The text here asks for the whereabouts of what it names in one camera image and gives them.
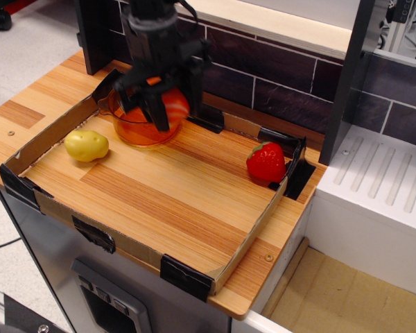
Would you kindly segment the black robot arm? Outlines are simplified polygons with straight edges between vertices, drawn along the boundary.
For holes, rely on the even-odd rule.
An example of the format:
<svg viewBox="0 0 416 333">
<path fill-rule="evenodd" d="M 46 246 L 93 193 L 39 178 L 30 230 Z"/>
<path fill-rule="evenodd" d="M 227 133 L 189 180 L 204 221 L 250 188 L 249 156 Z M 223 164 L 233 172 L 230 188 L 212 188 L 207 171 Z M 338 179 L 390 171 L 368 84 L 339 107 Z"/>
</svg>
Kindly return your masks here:
<svg viewBox="0 0 416 333">
<path fill-rule="evenodd" d="M 181 33 L 177 20 L 174 1 L 131 1 L 121 13 L 132 69 L 114 82 L 114 90 L 124 112 L 140 108 L 160 132 L 170 129 L 162 95 L 179 89 L 190 114 L 198 115 L 203 71 L 211 64 L 209 41 L 188 40 L 197 28 Z"/>
</svg>

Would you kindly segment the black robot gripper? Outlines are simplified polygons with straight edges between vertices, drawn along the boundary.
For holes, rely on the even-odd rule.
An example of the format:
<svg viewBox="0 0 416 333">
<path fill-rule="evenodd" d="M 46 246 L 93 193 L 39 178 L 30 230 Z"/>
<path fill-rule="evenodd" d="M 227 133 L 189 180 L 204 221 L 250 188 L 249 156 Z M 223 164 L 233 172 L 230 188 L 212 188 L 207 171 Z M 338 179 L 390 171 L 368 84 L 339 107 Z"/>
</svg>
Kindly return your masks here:
<svg viewBox="0 0 416 333">
<path fill-rule="evenodd" d="M 152 19 L 140 19 L 124 10 L 121 21 L 132 58 L 132 69 L 114 84 L 122 110 L 129 112 L 140 107 L 146 120 L 159 132 L 168 132 L 161 94 L 176 87 L 185 95 L 191 116 L 199 117 L 203 71 L 211 65 L 210 41 L 182 37 L 175 10 Z M 151 90 L 147 80 L 152 77 L 161 78 L 162 82 L 153 93 L 148 93 Z"/>
</svg>

